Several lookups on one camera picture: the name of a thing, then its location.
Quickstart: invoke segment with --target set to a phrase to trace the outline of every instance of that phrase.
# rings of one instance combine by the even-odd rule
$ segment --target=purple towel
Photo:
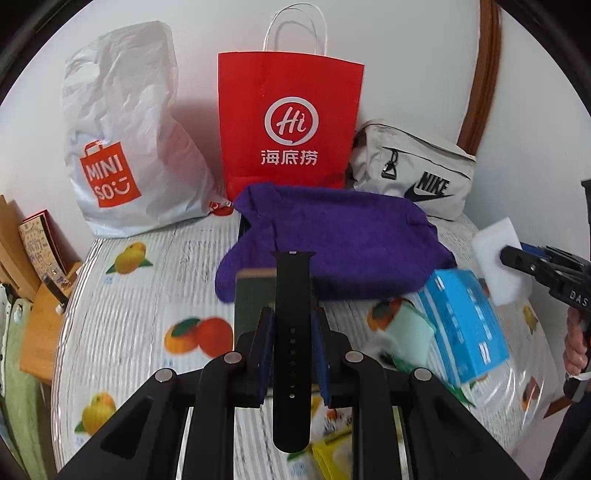
[[[456,266],[413,202],[352,190],[252,185],[233,204],[251,228],[217,269],[216,294],[234,301],[243,268],[274,267],[272,251],[316,252],[321,300],[380,299],[417,291],[436,268]]]

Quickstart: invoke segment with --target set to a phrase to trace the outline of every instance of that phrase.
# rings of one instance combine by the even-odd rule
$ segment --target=silver bolt
[[[363,354],[357,350],[351,350],[345,354],[345,360],[351,362],[352,364],[358,364],[361,360],[363,360]]]
[[[427,382],[431,380],[432,377],[431,372],[426,368],[417,368],[414,371],[414,376],[417,378],[417,380],[420,380],[421,382]]]
[[[158,370],[156,372],[156,374],[154,375],[154,378],[159,381],[160,383],[162,382],[167,382],[168,380],[170,380],[173,377],[173,371],[169,368],[161,368],[160,370]]]
[[[223,360],[227,364],[237,364],[240,360],[242,360],[242,355],[238,352],[228,352],[223,356]]]

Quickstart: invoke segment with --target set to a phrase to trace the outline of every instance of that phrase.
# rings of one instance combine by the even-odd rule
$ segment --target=white circle logo
[[[285,105],[286,103],[299,103],[305,107],[311,116],[311,127],[308,128],[306,126],[306,123],[310,123],[306,118],[306,113],[301,110],[296,110],[292,114],[294,110],[294,107],[292,106],[285,110],[282,120],[273,125],[271,119],[273,114],[280,106]],[[269,107],[269,110],[267,110],[267,113],[265,114],[265,130],[267,130],[269,137],[281,145],[301,145],[312,138],[318,130],[318,112],[316,111],[316,108],[314,108],[314,105],[312,105],[308,100],[305,100],[301,97],[284,97],[273,103],[273,105]],[[294,131],[302,132],[304,136],[299,140],[288,140],[283,138],[284,134],[293,134]]]

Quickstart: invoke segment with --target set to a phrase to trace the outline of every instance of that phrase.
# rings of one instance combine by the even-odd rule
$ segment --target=dark green notebook
[[[246,268],[236,275],[234,343],[245,332],[256,330],[263,307],[275,307],[275,268]]]

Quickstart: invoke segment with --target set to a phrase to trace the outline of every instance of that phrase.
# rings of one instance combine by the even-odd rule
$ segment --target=blue tissue pack
[[[418,295],[449,383],[469,383],[509,358],[495,312],[471,271],[435,270]]]

